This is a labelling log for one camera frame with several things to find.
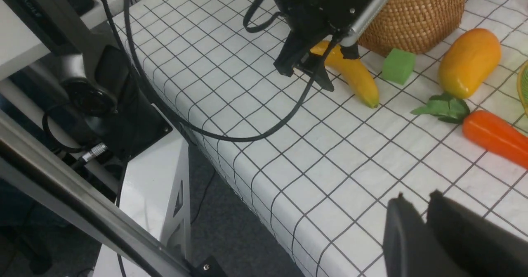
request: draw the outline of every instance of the wicker basket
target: wicker basket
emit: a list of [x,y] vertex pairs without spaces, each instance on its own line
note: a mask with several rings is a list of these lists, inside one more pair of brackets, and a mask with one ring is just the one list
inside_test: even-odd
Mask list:
[[358,43],[387,56],[393,48],[428,52],[459,25],[466,0],[389,0]]

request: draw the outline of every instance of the gray carpet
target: gray carpet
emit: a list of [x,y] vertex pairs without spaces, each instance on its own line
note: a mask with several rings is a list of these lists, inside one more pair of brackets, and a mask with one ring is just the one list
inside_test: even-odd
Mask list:
[[[189,155],[194,215],[213,168],[197,149],[191,148]],[[77,228],[42,228],[38,232],[54,260],[43,277],[77,277],[79,271],[95,265],[100,244]],[[214,255],[229,277],[302,277],[288,254],[218,175],[193,225],[192,242],[195,264]],[[12,249],[0,236],[0,271]],[[30,276],[27,260],[17,255],[3,277]]]
[[[196,213],[213,172],[205,157],[190,150],[191,214]],[[302,277],[301,271],[256,215],[217,175],[192,229],[193,260],[215,256],[229,277]]]

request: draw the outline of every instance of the white table leg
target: white table leg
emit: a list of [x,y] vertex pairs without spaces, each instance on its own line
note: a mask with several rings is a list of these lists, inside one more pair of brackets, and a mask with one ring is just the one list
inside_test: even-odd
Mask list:
[[[189,145],[177,130],[132,159],[127,166],[120,209],[167,249],[191,260]],[[147,277],[123,259],[129,276]],[[120,276],[114,251],[103,245],[94,277]]]

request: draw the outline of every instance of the green sponge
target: green sponge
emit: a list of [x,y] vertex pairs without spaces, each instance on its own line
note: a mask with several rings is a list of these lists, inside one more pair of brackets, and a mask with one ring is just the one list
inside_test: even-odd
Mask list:
[[415,68],[416,55],[400,49],[392,49],[383,61],[381,78],[404,85]]

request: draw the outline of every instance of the white tablecloth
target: white tablecloth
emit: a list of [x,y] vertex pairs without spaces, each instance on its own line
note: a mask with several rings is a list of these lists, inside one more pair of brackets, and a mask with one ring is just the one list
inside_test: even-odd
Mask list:
[[[134,42],[153,85],[174,110],[210,132],[264,132],[306,85],[306,76],[280,76],[272,64],[286,23],[258,34],[243,29],[251,1],[143,0],[132,7]],[[256,23],[276,10],[266,0]],[[424,213],[438,189],[526,239],[526,170],[473,145],[456,125],[409,112],[442,92],[437,70],[450,44],[483,27],[501,40],[503,58],[470,107],[528,132],[515,86],[528,55],[527,19],[528,0],[467,0],[460,28],[417,57],[405,86],[376,79],[379,108],[361,104],[332,76],[334,92],[312,88],[294,119],[267,140],[234,144],[197,135],[198,145],[306,277],[385,276],[386,206],[400,192]],[[122,15],[116,23],[124,27]],[[361,54],[379,75],[383,57]]]

